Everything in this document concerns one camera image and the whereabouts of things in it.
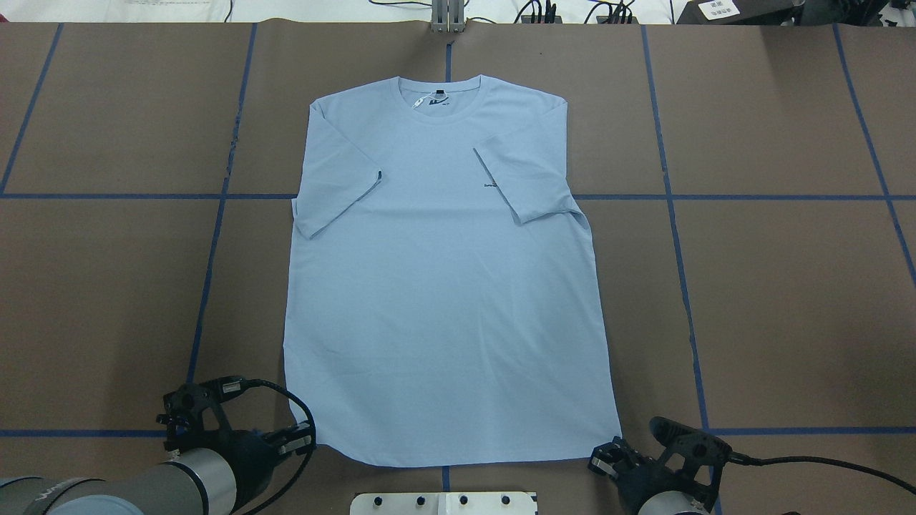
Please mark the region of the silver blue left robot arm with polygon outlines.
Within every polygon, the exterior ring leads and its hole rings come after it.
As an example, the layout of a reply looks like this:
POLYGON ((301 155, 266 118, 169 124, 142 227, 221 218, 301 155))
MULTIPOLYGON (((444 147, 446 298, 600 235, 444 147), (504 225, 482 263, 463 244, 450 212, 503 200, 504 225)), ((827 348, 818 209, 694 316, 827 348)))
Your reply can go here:
POLYGON ((310 459, 310 421, 268 433, 186 429, 167 437, 170 458, 127 479, 2 479, 4 514, 255 514, 275 470, 291 456, 310 459))

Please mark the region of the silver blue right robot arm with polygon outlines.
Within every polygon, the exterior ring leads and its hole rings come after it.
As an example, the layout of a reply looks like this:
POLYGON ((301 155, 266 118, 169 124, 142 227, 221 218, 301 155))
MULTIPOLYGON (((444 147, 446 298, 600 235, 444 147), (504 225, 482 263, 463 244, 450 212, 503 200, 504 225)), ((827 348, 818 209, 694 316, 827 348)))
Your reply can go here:
POLYGON ((610 479, 625 514, 710 514, 719 497, 716 482, 696 480, 704 459, 681 443, 652 458, 618 436, 593 448, 587 467, 610 479))

